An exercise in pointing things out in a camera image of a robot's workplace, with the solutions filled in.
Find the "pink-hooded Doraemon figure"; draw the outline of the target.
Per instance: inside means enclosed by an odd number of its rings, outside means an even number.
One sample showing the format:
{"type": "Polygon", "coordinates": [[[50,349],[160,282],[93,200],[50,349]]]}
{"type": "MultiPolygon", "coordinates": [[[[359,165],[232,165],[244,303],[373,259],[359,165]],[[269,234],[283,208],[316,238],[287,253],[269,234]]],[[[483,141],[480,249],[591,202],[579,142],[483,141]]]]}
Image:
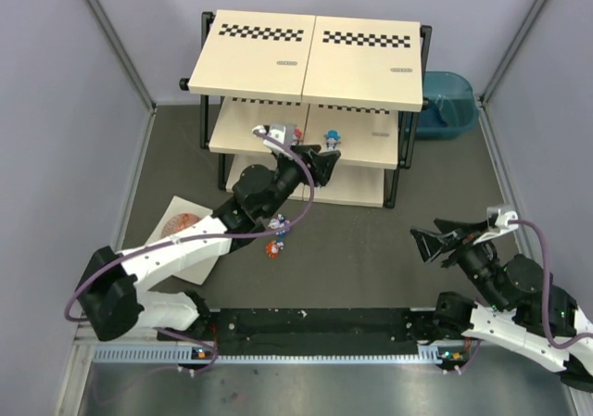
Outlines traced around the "pink-hooded Doraemon figure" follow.
{"type": "Polygon", "coordinates": [[[302,143],[302,131],[300,131],[298,128],[295,128],[292,135],[292,145],[301,145],[302,143]]]}

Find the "blue bucket Doraemon figure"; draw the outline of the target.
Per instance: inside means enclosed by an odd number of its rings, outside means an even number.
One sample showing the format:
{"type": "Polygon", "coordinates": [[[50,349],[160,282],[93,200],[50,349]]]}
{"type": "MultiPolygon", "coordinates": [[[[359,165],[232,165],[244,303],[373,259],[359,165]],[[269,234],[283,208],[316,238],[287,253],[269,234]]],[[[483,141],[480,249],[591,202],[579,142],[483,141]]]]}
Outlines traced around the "blue bucket Doraemon figure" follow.
{"type": "Polygon", "coordinates": [[[329,130],[324,135],[325,148],[327,151],[335,151],[341,144],[341,135],[337,130],[329,130]]]}

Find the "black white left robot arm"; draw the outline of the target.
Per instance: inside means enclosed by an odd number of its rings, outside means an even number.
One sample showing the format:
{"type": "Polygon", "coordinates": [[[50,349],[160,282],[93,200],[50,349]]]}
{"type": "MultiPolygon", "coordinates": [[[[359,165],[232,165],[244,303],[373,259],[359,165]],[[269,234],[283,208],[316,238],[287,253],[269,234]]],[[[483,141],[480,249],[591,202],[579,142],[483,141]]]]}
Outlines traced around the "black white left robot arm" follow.
{"type": "Polygon", "coordinates": [[[338,150],[297,145],[275,155],[271,170],[246,167],[233,195],[198,223],[155,243],[115,252],[97,249],[82,274],[71,303],[80,304],[101,342],[136,328],[187,333],[208,314],[203,299],[191,292],[160,293],[155,285],[196,264],[233,253],[267,235],[272,218],[301,184],[325,186],[341,157],[338,150]]]}

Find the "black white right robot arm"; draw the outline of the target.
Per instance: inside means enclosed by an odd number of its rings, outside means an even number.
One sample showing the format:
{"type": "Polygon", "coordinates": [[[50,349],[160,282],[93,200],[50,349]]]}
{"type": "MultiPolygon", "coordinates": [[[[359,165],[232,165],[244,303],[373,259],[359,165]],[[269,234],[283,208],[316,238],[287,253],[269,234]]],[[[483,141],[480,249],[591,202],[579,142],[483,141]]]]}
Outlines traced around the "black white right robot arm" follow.
{"type": "Polygon", "coordinates": [[[461,336],[517,353],[562,383],[592,390],[592,322],[577,301],[555,285],[543,233],[536,232],[542,260],[517,254],[499,260],[495,239],[525,224],[513,208],[494,207],[478,222],[436,219],[435,230],[412,228],[423,262],[442,257],[459,267],[481,296],[471,300],[443,292],[433,322],[441,338],[461,336]]]}

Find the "three-tier beige black shelf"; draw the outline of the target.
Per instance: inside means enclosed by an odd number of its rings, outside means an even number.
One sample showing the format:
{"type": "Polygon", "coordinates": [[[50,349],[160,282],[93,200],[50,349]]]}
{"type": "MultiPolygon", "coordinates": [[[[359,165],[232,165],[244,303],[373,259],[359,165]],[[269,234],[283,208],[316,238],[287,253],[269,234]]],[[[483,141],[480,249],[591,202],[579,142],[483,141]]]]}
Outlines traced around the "three-tier beige black shelf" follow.
{"type": "Polygon", "coordinates": [[[432,30],[416,21],[220,9],[201,20],[201,50],[183,91],[200,98],[200,141],[230,191],[252,164],[272,167],[252,134],[294,124],[304,145],[341,152],[322,203],[392,208],[411,164],[432,30]]]}

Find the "purple white Doraemon figure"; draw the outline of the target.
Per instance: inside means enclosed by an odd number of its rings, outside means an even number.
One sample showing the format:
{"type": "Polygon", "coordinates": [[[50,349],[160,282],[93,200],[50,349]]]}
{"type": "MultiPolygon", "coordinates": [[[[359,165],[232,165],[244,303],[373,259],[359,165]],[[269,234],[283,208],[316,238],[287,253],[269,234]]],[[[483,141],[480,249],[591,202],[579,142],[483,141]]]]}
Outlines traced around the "purple white Doraemon figure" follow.
{"type": "Polygon", "coordinates": [[[278,214],[275,218],[269,221],[268,227],[274,230],[274,234],[283,239],[290,232],[290,220],[287,219],[283,214],[278,214]]]}

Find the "orange crab Doraemon figure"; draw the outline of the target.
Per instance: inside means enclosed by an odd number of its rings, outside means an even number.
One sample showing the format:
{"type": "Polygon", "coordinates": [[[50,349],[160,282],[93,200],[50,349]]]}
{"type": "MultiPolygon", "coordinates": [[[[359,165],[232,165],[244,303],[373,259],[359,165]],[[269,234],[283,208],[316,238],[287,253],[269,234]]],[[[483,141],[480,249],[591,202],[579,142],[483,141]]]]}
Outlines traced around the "orange crab Doraemon figure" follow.
{"type": "Polygon", "coordinates": [[[269,258],[277,258],[284,249],[284,243],[279,240],[270,241],[265,248],[266,254],[269,258]]]}

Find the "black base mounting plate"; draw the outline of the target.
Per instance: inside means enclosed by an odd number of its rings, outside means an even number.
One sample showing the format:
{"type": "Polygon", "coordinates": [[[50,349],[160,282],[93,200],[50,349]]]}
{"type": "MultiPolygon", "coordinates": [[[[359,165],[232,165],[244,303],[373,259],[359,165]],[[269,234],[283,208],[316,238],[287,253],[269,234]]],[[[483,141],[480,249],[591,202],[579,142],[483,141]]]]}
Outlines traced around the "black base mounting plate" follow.
{"type": "Polygon", "coordinates": [[[471,312],[406,308],[220,309],[180,334],[222,355],[410,354],[421,341],[461,340],[471,312]]]}

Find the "teal plastic basin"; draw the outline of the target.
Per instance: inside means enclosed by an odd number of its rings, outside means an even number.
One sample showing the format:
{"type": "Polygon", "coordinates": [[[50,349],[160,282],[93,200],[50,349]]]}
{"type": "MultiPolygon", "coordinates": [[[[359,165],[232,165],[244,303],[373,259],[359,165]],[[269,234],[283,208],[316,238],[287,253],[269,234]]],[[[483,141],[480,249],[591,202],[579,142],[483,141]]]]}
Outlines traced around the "teal plastic basin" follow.
{"type": "Polygon", "coordinates": [[[429,107],[420,113],[416,138],[452,140],[473,130],[479,121],[473,87],[451,71],[427,71],[423,95],[429,107]]]}

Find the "red patterned bowl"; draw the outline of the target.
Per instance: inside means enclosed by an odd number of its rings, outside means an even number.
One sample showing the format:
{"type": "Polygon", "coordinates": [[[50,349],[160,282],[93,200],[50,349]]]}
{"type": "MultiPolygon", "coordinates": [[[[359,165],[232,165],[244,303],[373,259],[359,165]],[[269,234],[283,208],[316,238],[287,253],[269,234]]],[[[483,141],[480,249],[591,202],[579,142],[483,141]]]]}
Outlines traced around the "red patterned bowl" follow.
{"type": "Polygon", "coordinates": [[[168,219],[161,229],[162,238],[179,233],[200,222],[200,218],[193,213],[180,213],[168,219]]]}

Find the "white square plate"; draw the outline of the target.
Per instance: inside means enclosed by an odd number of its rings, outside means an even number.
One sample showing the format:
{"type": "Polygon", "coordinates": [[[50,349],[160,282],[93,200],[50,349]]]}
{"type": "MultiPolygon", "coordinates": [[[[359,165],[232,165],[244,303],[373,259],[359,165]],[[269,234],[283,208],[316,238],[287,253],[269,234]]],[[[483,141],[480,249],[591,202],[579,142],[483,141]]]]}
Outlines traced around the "white square plate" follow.
{"type": "MultiPolygon", "coordinates": [[[[159,220],[157,226],[150,234],[146,242],[148,244],[152,244],[162,239],[160,233],[163,225],[168,219],[170,219],[172,216],[176,214],[193,213],[196,214],[200,218],[200,220],[202,220],[206,218],[206,216],[209,215],[211,212],[212,210],[210,208],[205,208],[201,205],[188,201],[182,197],[174,195],[163,216],[159,220]]],[[[217,260],[217,257],[202,260],[197,264],[194,264],[186,268],[185,270],[178,272],[176,274],[176,277],[190,284],[202,285],[207,280],[217,260]]]]}

